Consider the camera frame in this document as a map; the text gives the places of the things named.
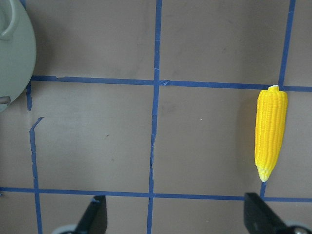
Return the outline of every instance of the yellow corn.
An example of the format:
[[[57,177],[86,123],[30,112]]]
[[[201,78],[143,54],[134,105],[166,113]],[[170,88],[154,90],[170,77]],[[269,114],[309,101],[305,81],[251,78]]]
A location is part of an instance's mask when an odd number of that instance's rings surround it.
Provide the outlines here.
[[[262,90],[258,97],[254,161],[263,182],[268,180],[278,160],[285,130],[287,104],[287,94],[279,91],[278,85]]]

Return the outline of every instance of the toy corn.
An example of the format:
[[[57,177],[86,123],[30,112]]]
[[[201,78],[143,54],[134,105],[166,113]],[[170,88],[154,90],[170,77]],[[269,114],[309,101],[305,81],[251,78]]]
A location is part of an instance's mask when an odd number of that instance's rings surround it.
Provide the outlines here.
[[[279,91],[278,85],[262,90],[258,97],[254,161],[262,182],[268,180],[278,160],[287,104],[287,93]]]

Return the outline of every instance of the corn cob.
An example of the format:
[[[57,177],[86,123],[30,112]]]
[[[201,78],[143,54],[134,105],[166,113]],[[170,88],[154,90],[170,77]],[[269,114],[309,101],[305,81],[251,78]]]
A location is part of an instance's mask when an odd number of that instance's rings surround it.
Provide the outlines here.
[[[287,93],[278,85],[262,90],[258,97],[255,124],[254,161],[262,182],[268,180],[274,169],[285,130]]]

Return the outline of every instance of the corn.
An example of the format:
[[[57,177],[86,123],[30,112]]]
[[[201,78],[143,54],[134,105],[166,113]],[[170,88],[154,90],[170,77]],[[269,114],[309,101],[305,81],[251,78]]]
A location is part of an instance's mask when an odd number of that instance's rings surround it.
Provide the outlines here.
[[[268,180],[274,169],[285,130],[287,93],[278,85],[262,90],[258,97],[255,124],[254,161],[262,182]]]

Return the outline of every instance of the black object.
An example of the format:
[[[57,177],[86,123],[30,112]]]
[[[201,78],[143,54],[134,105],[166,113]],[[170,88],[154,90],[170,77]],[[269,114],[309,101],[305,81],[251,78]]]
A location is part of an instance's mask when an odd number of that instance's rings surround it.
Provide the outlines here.
[[[250,234],[312,234],[304,227],[288,227],[256,193],[246,193],[244,223]]]
[[[75,231],[62,234],[105,234],[107,229],[106,197],[95,196]]]

